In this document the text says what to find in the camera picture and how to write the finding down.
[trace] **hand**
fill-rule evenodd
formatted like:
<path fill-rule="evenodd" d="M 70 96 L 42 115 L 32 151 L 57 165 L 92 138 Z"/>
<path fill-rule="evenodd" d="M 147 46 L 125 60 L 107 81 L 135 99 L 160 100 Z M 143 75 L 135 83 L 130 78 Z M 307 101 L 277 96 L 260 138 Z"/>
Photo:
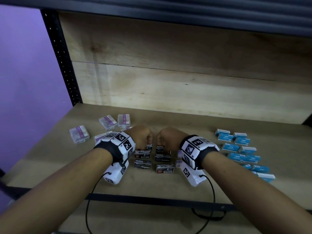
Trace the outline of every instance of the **hand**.
<path fill-rule="evenodd" d="M 132 137 L 136 144 L 135 149 L 145 150 L 146 144 L 153 143 L 153 134 L 150 129 L 144 125 L 134 126 L 124 132 Z"/>
<path fill-rule="evenodd" d="M 181 141 L 187 136 L 188 134 L 183 131 L 173 127 L 167 127 L 158 133 L 157 145 L 165 146 L 165 150 L 168 151 L 177 151 L 180 149 Z"/>

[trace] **purple wall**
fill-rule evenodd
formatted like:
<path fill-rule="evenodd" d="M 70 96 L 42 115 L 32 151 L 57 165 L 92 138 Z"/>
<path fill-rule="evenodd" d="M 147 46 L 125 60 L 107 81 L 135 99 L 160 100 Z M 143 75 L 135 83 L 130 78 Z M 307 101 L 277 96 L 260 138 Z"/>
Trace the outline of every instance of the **purple wall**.
<path fill-rule="evenodd" d="M 40 11 L 0 5 L 0 168 L 9 171 L 71 107 Z M 9 200 L 0 191 L 0 213 Z"/>

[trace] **black metal upright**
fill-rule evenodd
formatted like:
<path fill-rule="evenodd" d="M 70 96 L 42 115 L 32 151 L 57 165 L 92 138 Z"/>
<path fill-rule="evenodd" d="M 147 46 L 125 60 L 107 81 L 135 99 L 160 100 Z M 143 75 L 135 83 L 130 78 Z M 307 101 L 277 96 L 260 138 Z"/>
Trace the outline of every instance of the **black metal upright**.
<path fill-rule="evenodd" d="M 83 103 L 58 13 L 54 10 L 43 9 L 41 10 L 41 15 L 46 30 L 48 31 L 72 105 Z"/>

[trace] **plastic container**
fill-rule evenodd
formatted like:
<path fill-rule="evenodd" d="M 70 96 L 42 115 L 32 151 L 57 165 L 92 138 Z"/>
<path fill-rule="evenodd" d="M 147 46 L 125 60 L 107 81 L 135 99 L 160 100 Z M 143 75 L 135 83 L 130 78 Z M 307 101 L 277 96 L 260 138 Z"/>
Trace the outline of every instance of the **plastic container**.
<path fill-rule="evenodd" d="M 101 117 L 99 119 L 99 122 L 102 124 L 102 126 L 106 130 L 112 130 L 112 129 L 115 128 L 115 126 L 117 126 L 117 122 L 115 121 L 115 119 L 111 115 L 107 115 L 105 117 Z"/>
<path fill-rule="evenodd" d="M 84 126 L 78 126 L 69 130 L 74 143 L 83 143 L 90 139 L 90 135 Z"/>
<path fill-rule="evenodd" d="M 118 120 L 118 127 L 120 128 L 130 127 L 130 115 L 129 114 L 119 114 L 117 120 Z"/>

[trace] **wooden board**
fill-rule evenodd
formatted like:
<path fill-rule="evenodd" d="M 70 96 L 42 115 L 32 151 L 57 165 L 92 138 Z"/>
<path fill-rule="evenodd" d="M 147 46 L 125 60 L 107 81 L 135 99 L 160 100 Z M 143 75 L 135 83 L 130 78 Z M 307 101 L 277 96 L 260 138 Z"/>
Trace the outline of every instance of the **wooden board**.
<path fill-rule="evenodd" d="M 312 39 L 60 12 L 72 61 L 312 84 Z"/>
<path fill-rule="evenodd" d="M 107 114 L 117 118 L 129 113 L 132 125 L 145 124 L 154 136 L 166 126 L 174 126 L 189 134 L 198 134 L 217 144 L 216 128 L 232 132 L 246 132 L 251 146 L 262 157 L 261 165 L 269 166 L 276 180 L 271 184 L 305 209 L 312 210 L 312 129 L 303 125 L 259 122 L 251 120 L 208 117 L 189 114 L 156 112 L 127 108 L 77 104 L 29 153 L 1 180 L 8 186 L 33 188 L 43 179 L 94 147 L 93 137 L 105 132 L 98 119 Z M 69 129 L 86 126 L 91 139 L 74 144 Z M 133 157 L 118 185 L 104 180 L 95 192 L 136 197 L 156 197 L 188 201 L 212 201 L 208 182 L 192 187 L 180 169 L 173 174 L 156 174 L 155 170 L 135 169 Z M 231 203 L 212 180 L 218 203 Z"/>
<path fill-rule="evenodd" d="M 84 201 L 60 226 L 61 232 L 88 233 L 85 225 Z M 209 216 L 209 212 L 197 210 Z M 128 234 L 193 234 L 205 223 L 189 208 L 165 207 L 157 205 L 126 204 L 91 201 L 88 224 L 93 233 Z M 209 222 L 202 234 L 259 234 L 260 232 L 240 212 L 228 212 L 222 221 Z"/>
<path fill-rule="evenodd" d="M 73 62 L 84 103 L 301 124 L 312 85 Z"/>

